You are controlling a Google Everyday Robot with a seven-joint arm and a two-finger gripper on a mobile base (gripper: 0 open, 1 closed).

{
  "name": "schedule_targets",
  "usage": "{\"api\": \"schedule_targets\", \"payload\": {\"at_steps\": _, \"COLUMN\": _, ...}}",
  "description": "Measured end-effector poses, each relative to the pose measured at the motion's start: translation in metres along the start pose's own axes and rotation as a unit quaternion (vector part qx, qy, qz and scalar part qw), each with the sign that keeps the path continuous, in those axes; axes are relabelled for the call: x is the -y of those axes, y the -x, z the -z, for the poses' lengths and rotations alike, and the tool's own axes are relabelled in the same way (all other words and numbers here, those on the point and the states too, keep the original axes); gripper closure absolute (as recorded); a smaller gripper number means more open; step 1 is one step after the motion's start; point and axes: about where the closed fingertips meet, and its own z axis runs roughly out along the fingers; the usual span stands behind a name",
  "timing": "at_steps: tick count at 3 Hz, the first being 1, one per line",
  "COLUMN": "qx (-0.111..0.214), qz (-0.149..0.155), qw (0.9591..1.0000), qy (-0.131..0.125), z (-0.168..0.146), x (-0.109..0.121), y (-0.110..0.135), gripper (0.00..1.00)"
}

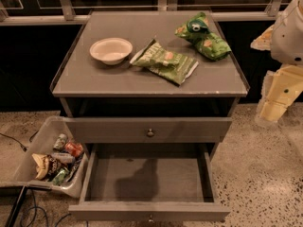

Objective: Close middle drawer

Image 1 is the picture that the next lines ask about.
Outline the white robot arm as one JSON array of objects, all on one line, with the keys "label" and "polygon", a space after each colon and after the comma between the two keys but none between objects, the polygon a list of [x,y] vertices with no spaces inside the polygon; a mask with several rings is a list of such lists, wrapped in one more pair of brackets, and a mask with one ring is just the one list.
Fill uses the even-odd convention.
[{"label": "white robot arm", "polygon": [[257,119],[277,122],[303,92],[303,0],[292,0],[250,47],[281,63],[263,80]]}]

